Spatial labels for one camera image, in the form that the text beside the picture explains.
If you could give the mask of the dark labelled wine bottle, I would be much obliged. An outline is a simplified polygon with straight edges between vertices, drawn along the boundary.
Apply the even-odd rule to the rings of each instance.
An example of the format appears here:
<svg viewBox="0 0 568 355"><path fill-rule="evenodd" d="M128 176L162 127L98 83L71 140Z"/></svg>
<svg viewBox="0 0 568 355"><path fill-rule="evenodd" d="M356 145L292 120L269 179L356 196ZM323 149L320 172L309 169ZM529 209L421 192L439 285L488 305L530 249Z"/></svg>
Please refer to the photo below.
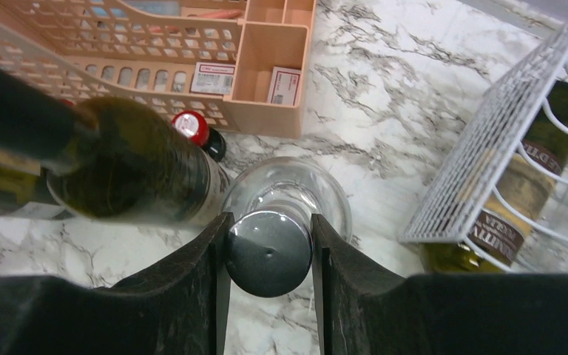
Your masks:
<svg viewBox="0 0 568 355"><path fill-rule="evenodd" d="M557 80L547 101L552 114L568 128L568 82ZM568 134L539 110L521 140L524 151L548 173L539 172L515 153L496 188L504 201L535 221L555 189L553 175L561 175L568 163ZM530 224L514 215L491 195L467 233L474 243L505 266L510 266L532 232ZM432 272L498 272L500 269L474 252L467 242L425 243L420 246L423 266Z"/></svg>

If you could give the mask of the clear round bottle silver cap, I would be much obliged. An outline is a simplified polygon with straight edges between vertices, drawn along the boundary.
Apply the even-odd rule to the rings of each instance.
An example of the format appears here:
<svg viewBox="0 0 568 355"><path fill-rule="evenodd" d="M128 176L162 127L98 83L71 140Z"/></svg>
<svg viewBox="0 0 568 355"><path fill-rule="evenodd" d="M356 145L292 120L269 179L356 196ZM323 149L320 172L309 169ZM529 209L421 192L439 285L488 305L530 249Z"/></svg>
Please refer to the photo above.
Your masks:
<svg viewBox="0 0 568 355"><path fill-rule="evenodd" d="M293 291L311 267L311 217L321 214L351 240L351 207L337 179L313 161L269 158L230 185L222 206L235 222L225 238L226 268L235 284L262 298Z"/></svg>

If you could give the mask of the green wine bottle black cap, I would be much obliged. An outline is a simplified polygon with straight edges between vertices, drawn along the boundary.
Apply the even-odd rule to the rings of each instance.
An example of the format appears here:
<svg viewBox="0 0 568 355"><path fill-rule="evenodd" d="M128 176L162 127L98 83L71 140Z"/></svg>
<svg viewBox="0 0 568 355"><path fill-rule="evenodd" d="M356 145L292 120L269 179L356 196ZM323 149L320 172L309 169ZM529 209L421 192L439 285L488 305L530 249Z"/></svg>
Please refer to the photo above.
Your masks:
<svg viewBox="0 0 568 355"><path fill-rule="evenodd" d="M104 222L202 228L229 177L153 109L104 96L73 106L0 69L0 149L38 161L52 196Z"/></svg>

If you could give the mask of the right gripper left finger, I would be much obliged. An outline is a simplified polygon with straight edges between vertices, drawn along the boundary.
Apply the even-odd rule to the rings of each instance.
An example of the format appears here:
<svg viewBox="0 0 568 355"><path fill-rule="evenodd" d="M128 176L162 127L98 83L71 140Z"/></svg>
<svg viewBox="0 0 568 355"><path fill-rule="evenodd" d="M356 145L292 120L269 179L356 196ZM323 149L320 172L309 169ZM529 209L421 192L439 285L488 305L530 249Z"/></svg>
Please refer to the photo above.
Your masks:
<svg viewBox="0 0 568 355"><path fill-rule="evenodd" d="M224 212L195 239L110 288L0 277L0 354L222 354L230 277Z"/></svg>

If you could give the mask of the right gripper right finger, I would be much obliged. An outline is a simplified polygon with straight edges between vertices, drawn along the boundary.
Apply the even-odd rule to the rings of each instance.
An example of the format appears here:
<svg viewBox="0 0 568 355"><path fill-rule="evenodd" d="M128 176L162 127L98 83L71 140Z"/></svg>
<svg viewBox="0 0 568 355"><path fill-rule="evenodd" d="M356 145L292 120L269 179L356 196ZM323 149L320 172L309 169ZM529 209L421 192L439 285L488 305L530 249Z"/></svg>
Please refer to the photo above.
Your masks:
<svg viewBox="0 0 568 355"><path fill-rule="evenodd" d="M568 354L568 274L401 277L311 223L323 354Z"/></svg>

